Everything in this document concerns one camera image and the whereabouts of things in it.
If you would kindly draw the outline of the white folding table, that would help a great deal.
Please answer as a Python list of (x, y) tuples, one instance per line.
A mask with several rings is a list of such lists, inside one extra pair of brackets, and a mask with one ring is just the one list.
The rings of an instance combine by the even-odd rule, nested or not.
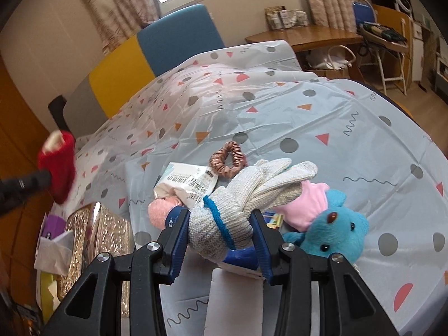
[[(386, 85), (388, 83), (397, 85), (400, 82), (402, 84), (402, 94), (407, 95), (407, 82), (404, 71), (405, 56), (409, 52), (407, 39), (393, 28), (376, 22), (364, 21), (360, 23), (358, 32), (363, 36), (369, 53), (375, 59), (377, 67), (379, 67), (384, 94), (387, 95)], [(394, 77), (385, 75), (384, 57), (386, 54), (391, 55), (399, 62), (399, 73)]]

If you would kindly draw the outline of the left floral curtain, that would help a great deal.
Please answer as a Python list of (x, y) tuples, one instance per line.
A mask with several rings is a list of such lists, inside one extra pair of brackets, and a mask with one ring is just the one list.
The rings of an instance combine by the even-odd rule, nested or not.
[(102, 41), (105, 55), (159, 20), (154, 0), (83, 0)]

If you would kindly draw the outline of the packages on desk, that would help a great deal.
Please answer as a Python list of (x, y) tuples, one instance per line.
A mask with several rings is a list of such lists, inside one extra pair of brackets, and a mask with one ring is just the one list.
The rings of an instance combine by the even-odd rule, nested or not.
[(264, 9), (265, 18), (271, 31), (307, 27), (309, 21), (305, 11), (287, 9), (285, 6), (273, 6)]

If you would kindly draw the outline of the blue plush toy pink shirt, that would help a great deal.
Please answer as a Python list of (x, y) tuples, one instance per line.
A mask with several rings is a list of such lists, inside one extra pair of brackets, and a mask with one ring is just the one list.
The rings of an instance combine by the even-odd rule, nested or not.
[(272, 209), (291, 231), (286, 242), (321, 257), (342, 254), (354, 264), (364, 250), (369, 231), (367, 218), (345, 206), (346, 194), (325, 183), (302, 182), (302, 193), (293, 201)]

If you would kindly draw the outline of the red plush sock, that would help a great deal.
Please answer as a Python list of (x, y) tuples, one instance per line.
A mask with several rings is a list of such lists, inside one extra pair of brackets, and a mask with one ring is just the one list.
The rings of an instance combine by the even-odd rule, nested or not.
[(66, 201), (74, 183), (74, 145), (70, 132), (55, 130), (37, 154), (37, 167), (51, 174), (49, 192), (59, 205)]

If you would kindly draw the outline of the wooden wardrobe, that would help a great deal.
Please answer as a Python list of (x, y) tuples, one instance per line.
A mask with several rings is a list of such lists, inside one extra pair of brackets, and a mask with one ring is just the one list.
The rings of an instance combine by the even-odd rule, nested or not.
[(52, 199), (28, 178), (48, 131), (1, 66), (1, 334), (36, 335), (36, 241)]

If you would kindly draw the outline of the grey yellow blue headboard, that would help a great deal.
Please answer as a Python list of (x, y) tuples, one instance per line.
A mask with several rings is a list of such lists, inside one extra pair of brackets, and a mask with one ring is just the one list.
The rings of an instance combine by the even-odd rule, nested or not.
[(93, 134), (151, 81), (203, 52), (224, 48), (203, 4), (160, 18), (127, 39), (80, 82), (63, 117), (76, 137)]

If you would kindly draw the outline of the white handbag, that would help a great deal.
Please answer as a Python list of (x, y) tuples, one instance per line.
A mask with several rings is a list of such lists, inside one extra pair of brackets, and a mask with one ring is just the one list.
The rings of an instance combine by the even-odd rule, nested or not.
[(341, 71), (352, 67), (356, 54), (344, 45), (313, 49), (306, 55), (307, 63), (317, 70)]

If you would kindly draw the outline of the ornate gold tissue box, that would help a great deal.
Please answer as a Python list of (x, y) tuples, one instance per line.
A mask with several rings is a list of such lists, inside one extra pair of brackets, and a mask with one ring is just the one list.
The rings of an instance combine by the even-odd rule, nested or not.
[(67, 275), (59, 276), (57, 280), (60, 300), (100, 253), (117, 257), (134, 251), (130, 221), (116, 215), (101, 202), (93, 202), (72, 213), (66, 221), (65, 231), (73, 232), (74, 244)]

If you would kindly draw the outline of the gold metal tray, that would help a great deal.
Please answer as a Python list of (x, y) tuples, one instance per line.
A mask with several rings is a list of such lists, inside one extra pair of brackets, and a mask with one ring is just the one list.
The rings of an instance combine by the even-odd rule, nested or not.
[(56, 275), (36, 272), (36, 302), (42, 312), (43, 323), (46, 324), (60, 304)]

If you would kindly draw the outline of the white knit glove blue band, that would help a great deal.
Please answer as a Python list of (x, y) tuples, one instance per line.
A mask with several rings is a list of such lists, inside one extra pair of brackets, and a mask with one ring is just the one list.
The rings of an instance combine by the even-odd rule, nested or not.
[(244, 168), (227, 186), (219, 186), (191, 209), (188, 245), (215, 263), (222, 262), (230, 250), (248, 248), (253, 234), (251, 213), (296, 199), (302, 182), (317, 173), (315, 163), (293, 165), (290, 158), (263, 159)]

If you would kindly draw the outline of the wooden side desk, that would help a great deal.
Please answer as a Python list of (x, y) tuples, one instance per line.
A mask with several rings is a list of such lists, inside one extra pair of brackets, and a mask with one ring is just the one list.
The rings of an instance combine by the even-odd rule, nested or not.
[(363, 37), (357, 33), (316, 25), (266, 31), (248, 36), (245, 41), (246, 43), (262, 43), (279, 39), (286, 41), (294, 52), (306, 52), (338, 45), (349, 47), (364, 41)]

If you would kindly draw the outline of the thin brown satin scrunchie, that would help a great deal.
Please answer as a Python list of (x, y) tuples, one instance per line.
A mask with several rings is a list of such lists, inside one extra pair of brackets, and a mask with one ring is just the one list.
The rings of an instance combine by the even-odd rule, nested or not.
[(209, 166), (218, 176), (232, 179), (247, 165), (247, 159), (236, 141), (229, 141), (210, 156)]

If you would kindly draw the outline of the white wet wipes pack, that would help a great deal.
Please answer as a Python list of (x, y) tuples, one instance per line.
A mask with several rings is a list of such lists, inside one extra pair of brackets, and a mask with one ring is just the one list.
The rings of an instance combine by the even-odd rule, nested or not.
[(177, 197), (191, 209), (212, 194), (217, 181), (208, 166), (170, 162), (153, 189), (154, 198)]

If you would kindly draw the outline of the blue Tempo tissue pack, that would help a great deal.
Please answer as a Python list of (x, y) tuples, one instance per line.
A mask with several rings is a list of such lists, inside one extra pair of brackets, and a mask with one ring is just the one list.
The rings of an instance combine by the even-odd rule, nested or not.
[[(283, 223), (283, 214), (274, 212), (263, 213), (263, 218), (268, 228), (279, 230)], [(253, 246), (244, 249), (230, 250), (223, 260), (224, 263), (240, 268), (257, 271), (259, 268), (257, 255)]]

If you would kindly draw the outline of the purple tissue carton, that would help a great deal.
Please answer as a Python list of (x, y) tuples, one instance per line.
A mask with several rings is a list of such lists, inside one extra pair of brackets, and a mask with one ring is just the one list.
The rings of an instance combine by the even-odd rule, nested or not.
[(65, 225), (66, 221), (64, 218), (53, 214), (45, 215), (40, 236), (52, 240), (65, 231)]

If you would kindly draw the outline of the pink fuzzy socks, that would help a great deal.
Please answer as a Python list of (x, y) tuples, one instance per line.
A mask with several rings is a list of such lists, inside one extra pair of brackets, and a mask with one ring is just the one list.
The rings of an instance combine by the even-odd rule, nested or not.
[(148, 215), (152, 226), (165, 228), (165, 221), (169, 212), (176, 206), (183, 206), (183, 202), (176, 196), (168, 196), (153, 200), (148, 206)]

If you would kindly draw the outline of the blue folding chair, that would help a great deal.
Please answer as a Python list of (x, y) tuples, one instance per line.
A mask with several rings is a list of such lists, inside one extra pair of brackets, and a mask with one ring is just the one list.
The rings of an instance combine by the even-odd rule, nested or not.
[(363, 23), (375, 24), (377, 22), (374, 8), (368, 0), (352, 0), (352, 8), (358, 29)]

